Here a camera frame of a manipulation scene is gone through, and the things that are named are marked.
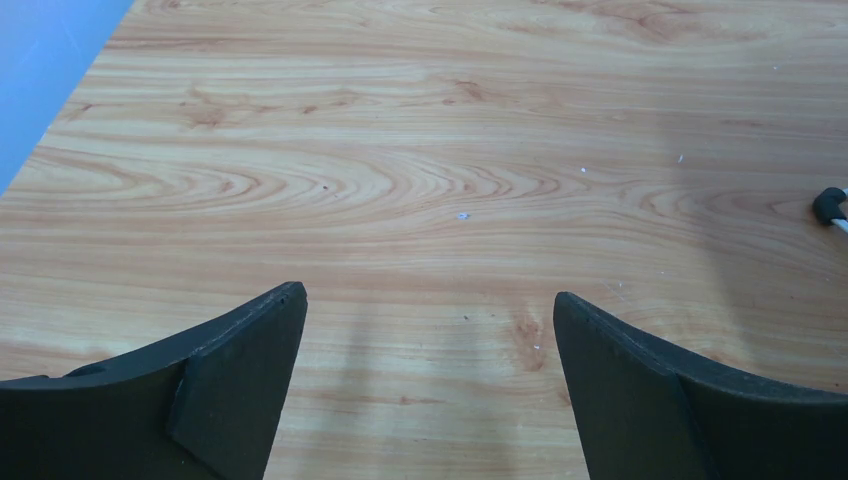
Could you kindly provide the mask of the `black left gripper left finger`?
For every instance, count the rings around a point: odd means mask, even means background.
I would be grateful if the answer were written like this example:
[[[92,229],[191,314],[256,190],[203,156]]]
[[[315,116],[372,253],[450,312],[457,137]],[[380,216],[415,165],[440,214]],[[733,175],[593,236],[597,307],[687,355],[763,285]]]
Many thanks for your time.
[[[5,479],[260,479],[302,338],[287,282],[137,350],[1,384]]]

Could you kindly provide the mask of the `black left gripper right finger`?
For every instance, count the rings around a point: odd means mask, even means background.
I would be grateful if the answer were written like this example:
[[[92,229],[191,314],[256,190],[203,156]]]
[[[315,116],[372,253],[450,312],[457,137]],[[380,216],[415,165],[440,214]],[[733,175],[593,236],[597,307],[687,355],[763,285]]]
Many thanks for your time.
[[[556,296],[553,324],[594,479],[843,479],[847,398],[745,372]]]

